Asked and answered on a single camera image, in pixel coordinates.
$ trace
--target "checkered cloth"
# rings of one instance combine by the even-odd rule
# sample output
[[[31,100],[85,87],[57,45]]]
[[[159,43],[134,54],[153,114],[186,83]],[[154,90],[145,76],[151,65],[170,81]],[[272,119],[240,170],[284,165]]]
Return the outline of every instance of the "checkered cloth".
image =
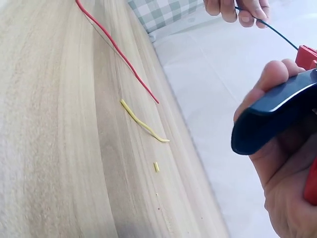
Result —
[[[203,6],[203,0],[128,0],[148,33],[164,27]]]

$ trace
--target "light wood surface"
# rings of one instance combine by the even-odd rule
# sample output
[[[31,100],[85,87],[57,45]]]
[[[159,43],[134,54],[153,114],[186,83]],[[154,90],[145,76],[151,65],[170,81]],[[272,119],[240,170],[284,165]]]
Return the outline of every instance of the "light wood surface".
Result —
[[[0,6],[0,237],[228,237],[144,29],[125,0],[83,5],[160,104],[74,0]]]

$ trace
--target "black wire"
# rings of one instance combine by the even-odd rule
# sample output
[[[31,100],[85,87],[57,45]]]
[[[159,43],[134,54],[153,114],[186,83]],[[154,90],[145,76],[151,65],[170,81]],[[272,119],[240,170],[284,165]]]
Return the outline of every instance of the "black wire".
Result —
[[[243,11],[243,9],[235,6],[235,8],[239,11]],[[298,51],[298,47],[295,46],[292,42],[290,42],[285,36],[283,36],[281,33],[279,33],[277,30],[275,30],[273,27],[271,27],[269,24],[267,24],[265,21],[258,19],[256,17],[254,17],[256,20],[258,20],[260,23],[264,24],[265,26],[267,26],[269,29],[271,29],[272,31],[274,31],[277,35],[279,35],[280,37],[282,37],[287,43],[289,43],[292,47],[294,47],[297,51]]]

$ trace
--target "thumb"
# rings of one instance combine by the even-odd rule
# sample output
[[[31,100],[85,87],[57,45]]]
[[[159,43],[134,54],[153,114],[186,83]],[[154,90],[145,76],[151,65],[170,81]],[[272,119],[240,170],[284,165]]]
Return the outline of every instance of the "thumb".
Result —
[[[254,16],[255,18],[258,18],[261,20],[265,20],[267,18],[267,15],[263,11],[259,3],[259,0],[240,0],[237,2],[242,3],[241,5],[243,5],[244,9],[249,11],[251,15]]]

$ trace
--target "red tool part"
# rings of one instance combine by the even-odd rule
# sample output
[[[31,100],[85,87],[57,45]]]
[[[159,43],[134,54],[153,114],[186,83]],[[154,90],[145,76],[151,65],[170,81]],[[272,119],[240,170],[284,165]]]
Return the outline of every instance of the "red tool part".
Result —
[[[300,46],[295,62],[299,67],[305,70],[317,68],[317,51],[307,46]],[[317,206],[317,157],[309,171],[304,190],[304,198],[313,206]]]
[[[302,67],[305,70],[316,68],[317,51],[307,46],[300,46],[295,62],[298,67]]]

